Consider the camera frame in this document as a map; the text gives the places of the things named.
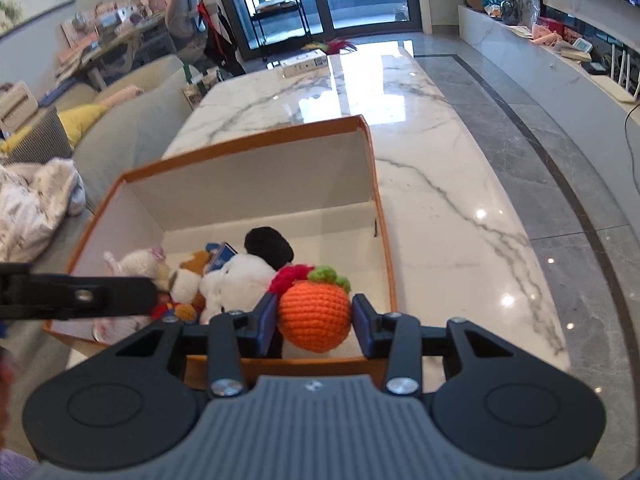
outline pink pillow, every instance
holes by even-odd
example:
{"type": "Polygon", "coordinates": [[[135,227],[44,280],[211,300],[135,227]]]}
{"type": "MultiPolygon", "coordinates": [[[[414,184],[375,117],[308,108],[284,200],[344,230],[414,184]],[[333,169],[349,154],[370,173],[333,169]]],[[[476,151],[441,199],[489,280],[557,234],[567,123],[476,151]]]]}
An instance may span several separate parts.
{"type": "Polygon", "coordinates": [[[118,90],[114,95],[107,97],[103,101],[100,101],[100,104],[106,106],[107,108],[113,108],[114,106],[118,106],[126,103],[127,101],[135,99],[143,92],[143,89],[139,86],[129,85],[122,90],[118,90]]]}

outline white marble tabletop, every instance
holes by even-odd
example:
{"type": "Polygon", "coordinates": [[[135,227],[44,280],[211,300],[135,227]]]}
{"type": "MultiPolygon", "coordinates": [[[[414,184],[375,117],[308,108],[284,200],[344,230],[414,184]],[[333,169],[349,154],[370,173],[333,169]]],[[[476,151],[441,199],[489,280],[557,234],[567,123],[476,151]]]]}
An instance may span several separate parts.
{"type": "Polygon", "coordinates": [[[551,294],[495,173],[453,108],[393,43],[328,69],[263,70],[215,86],[165,157],[284,124],[361,114],[370,126],[400,310],[466,317],[567,369],[551,294]]]}

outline black cable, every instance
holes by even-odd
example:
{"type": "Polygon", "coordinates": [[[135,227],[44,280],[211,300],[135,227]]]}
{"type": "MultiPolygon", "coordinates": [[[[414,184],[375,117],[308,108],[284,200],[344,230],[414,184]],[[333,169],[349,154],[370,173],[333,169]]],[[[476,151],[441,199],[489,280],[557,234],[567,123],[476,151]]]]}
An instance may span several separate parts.
{"type": "Polygon", "coordinates": [[[629,148],[629,154],[631,155],[631,175],[634,178],[634,186],[636,186],[636,191],[638,192],[638,195],[640,195],[640,186],[638,186],[638,180],[636,179],[636,158],[634,157],[634,150],[631,148],[631,142],[629,142],[629,132],[626,129],[626,124],[629,122],[629,117],[631,117],[631,114],[635,112],[636,108],[638,108],[639,106],[640,106],[640,103],[638,103],[636,106],[631,108],[629,113],[626,115],[626,119],[625,119],[626,146],[629,148]]]}

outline orange crochet carrot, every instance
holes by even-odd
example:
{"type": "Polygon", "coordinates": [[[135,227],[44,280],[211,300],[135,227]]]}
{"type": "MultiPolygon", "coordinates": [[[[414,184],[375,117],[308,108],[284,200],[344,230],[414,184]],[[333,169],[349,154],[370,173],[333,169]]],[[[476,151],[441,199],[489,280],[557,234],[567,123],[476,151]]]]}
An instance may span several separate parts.
{"type": "Polygon", "coordinates": [[[327,352],[340,345],[351,329],[349,280],[331,267],[316,267],[306,281],[295,281],[278,305],[278,327],[295,346],[327,352]]]}

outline white blanket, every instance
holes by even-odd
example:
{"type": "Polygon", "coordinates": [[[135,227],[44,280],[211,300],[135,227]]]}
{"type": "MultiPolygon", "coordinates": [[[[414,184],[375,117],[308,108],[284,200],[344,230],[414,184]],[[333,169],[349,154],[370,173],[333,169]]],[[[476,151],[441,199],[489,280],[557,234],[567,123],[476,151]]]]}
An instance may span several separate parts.
{"type": "Polygon", "coordinates": [[[82,179],[72,160],[0,167],[0,262],[32,262],[68,213],[84,209],[82,179]]]}

